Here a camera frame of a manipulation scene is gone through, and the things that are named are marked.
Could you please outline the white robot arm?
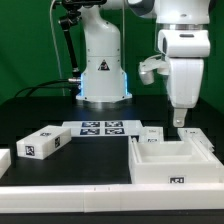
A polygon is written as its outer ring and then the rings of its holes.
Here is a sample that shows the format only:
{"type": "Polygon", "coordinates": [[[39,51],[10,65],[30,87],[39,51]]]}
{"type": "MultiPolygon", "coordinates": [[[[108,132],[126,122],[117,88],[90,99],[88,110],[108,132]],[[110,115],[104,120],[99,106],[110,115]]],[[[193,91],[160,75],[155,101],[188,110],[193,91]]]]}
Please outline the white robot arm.
{"type": "Polygon", "coordinates": [[[81,19],[86,66],[77,100],[93,108],[123,103],[163,77],[173,107],[173,125],[185,125],[194,108],[211,44],[207,25],[211,0],[102,0],[84,2],[81,19]]]}

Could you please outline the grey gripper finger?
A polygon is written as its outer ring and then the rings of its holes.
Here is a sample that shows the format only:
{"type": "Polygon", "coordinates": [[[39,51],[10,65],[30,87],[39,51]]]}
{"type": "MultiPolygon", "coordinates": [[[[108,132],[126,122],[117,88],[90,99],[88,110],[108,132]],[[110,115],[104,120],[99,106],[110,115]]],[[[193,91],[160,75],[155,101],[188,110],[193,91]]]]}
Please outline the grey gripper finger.
{"type": "Polygon", "coordinates": [[[173,125],[183,127],[185,125],[187,110],[185,108],[175,108],[173,114],[173,125]]]}

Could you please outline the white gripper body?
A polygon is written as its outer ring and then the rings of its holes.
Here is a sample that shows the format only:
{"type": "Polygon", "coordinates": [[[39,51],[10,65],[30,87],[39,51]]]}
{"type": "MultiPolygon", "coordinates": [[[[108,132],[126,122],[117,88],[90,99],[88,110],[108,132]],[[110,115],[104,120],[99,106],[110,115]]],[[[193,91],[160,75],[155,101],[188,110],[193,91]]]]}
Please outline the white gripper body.
{"type": "Polygon", "coordinates": [[[174,108],[193,108],[199,98],[204,70],[202,59],[170,58],[167,93],[174,108]]]}

